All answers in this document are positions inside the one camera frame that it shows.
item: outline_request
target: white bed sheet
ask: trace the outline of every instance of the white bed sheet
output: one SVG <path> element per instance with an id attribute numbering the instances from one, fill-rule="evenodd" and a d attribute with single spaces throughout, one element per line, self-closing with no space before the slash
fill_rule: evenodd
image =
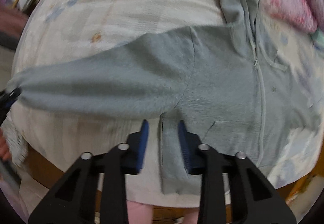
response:
<path id="1" fill-rule="evenodd" d="M 268 17 L 264 21 L 279 53 L 287 58 L 299 77 L 310 104 L 316 102 L 322 110 L 323 62 L 309 37 Z M 218 0 L 41 0 L 19 42 L 13 72 L 93 55 L 146 32 L 223 23 Z M 313 82 L 305 85 L 303 78 Z M 49 113 L 19 103 L 12 108 L 12 119 L 28 143 L 64 171 L 81 153 L 105 153 L 129 133 L 138 131 L 141 124 L 141 121 Z M 159 119 L 149 123 L 144 169 L 138 176 L 127 176 L 127 198 L 159 206 L 197 207 L 198 196 L 161 193 Z M 312 169 L 320 152 L 323 127 L 322 124 L 316 135 L 306 130 L 291 132 L 289 143 L 268 175 L 276 188 L 294 182 Z"/>

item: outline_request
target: silver screw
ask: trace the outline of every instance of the silver screw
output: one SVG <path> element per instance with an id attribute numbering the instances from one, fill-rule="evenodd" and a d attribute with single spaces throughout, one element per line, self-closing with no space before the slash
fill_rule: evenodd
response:
<path id="1" fill-rule="evenodd" d="M 122 143 L 118 146 L 119 150 L 127 150 L 129 148 L 129 144 L 127 143 Z"/>
<path id="2" fill-rule="evenodd" d="M 238 159 L 245 159 L 246 158 L 246 154 L 243 153 L 243 152 L 238 152 L 238 153 L 236 153 L 236 157 Z"/>
<path id="3" fill-rule="evenodd" d="M 90 158 L 92 157 L 92 154 L 91 153 L 88 153 L 88 152 L 85 152 L 81 155 L 81 158 L 83 160 L 89 160 Z"/>
<path id="4" fill-rule="evenodd" d="M 202 151 L 207 151 L 207 150 L 209 150 L 210 146 L 207 144 L 201 144 L 198 146 L 198 148 Z"/>

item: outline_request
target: blue stain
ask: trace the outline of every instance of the blue stain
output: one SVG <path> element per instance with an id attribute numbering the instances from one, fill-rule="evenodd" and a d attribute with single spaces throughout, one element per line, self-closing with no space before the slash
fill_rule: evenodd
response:
<path id="1" fill-rule="evenodd" d="M 67 1 L 67 6 L 71 7 L 71 6 L 74 6 L 76 3 L 78 2 L 78 0 L 69 0 Z"/>
<path id="2" fill-rule="evenodd" d="M 55 20 L 63 11 L 64 8 L 60 8 L 60 7 L 54 8 L 52 13 L 50 13 L 45 19 L 45 23 Z"/>
<path id="3" fill-rule="evenodd" d="M 288 44 L 288 37 L 285 34 L 281 33 L 280 34 L 280 41 L 281 41 L 282 44 L 287 45 Z"/>

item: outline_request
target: black triangular cutout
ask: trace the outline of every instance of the black triangular cutout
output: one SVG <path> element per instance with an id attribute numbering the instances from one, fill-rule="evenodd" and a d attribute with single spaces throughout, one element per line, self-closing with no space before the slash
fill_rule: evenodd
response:
<path id="1" fill-rule="evenodd" d="M 270 191 L 251 169 L 247 169 L 247 176 L 250 181 L 254 201 L 271 198 Z"/>
<path id="2" fill-rule="evenodd" d="M 80 169 L 75 170 L 67 179 L 67 181 L 64 182 L 61 188 L 56 192 L 55 198 L 71 202 L 73 199 L 74 191 L 76 190 L 80 173 Z"/>

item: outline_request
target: hoodie pocket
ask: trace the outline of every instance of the hoodie pocket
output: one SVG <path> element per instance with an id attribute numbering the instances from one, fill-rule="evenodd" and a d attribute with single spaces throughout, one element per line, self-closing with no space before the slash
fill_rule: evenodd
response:
<path id="1" fill-rule="evenodd" d="M 249 153 L 252 141 L 249 139 L 252 126 L 244 122 L 215 121 L 205 134 L 202 142 L 215 148 L 219 153 L 234 155 L 244 151 Z"/>

